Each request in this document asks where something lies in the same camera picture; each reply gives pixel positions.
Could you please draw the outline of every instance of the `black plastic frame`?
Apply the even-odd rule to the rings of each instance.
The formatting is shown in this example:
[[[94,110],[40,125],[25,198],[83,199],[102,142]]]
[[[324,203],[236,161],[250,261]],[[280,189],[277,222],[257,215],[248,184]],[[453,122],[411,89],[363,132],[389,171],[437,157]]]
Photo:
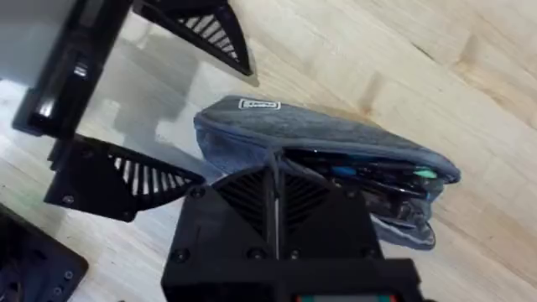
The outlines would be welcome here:
[[[265,224],[270,237],[256,232],[241,214],[254,195],[242,194],[243,202],[221,195],[230,184],[244,191],[258,188],[241,181],[249,175],[264,177],[256,199],[267,203],[262,213],[266,221],[278,221]],[[289,177],[297,185],[289,185]],[[288,204],[295,193],[313,187],[326,191],[325,202],[305,212],[298,231],[289,236]],[[422,302],[419,284],[412,260],[383,258],[360,195],[349,195],[323,179],[268,167],[191,190],[161,280],[170,302],[290,302],[302,294],[388,294],[401,302]]]

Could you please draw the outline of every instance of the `wood grain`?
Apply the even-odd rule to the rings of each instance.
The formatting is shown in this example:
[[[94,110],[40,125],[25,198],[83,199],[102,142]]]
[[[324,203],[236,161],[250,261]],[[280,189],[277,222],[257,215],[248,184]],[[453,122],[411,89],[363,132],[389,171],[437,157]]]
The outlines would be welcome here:
[[[434,205],[438,245],[412,257],[439,301],[537,297],[537,3],[530,0],[232,1],[256,76],[131,15],[79,127],[206,166],[191,119],[227,94],[376,124],[432,148],[463,181]],[[181,201],[123,224],[41,201],[53,143],[10,128],[23,88],[0,82],[0,201],[86,257],[73,301],[164,301]]]

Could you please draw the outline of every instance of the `black plastic bracket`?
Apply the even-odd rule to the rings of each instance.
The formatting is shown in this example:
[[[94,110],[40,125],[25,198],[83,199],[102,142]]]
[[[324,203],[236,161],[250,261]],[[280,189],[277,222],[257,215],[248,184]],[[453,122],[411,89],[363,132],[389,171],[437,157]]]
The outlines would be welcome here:
[[[18,109],[14,128],[53,138],[75,134],[131,4],[132,0],[106,0],[100,6],[76,2],[37,86]],[[92,14],[95,18],[85,18]]]
[[[77,0],[38,84],[13,127],[58,138],[50,160],[56,175],[45,202],[121,221],[180,198],[203,177],[127,148],[76,134],[133,0]],[[237,17],[227,0],[145,0],[137,13],[252,74]]]
[[[252,74],[241,25],[227,0],[143,0],[133,10],[246,76]]]
[[[139,211],[179,199],[204,178],[111,143],[77,135],[50,154],[56,172],[46,203],[132,221]]]

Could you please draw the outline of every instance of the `black mounting plate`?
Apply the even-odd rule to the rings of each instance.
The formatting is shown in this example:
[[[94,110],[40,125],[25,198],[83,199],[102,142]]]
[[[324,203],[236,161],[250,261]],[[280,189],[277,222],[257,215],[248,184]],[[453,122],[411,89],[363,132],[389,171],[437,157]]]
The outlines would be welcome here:
[[[0,204],[0,300],[65,302],[87,269],[83,257]]]

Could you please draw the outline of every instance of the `wooden floor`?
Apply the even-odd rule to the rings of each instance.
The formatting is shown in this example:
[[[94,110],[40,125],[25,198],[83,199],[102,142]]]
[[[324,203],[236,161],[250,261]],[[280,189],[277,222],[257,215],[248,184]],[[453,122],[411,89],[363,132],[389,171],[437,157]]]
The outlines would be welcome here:
[[[80,133],[213,173],[192,117],[231,93],[367,120],[438,151],[463,181],[435,203],[437,247],[412,257],[439,301],[537,301],[535,0],[235,0],[257,76],[130,16]],[[88,259],[72,301],[164,301],[181,202],[131,224],[42,203],[53,143],[10,128],[0,82],[0,201]]]

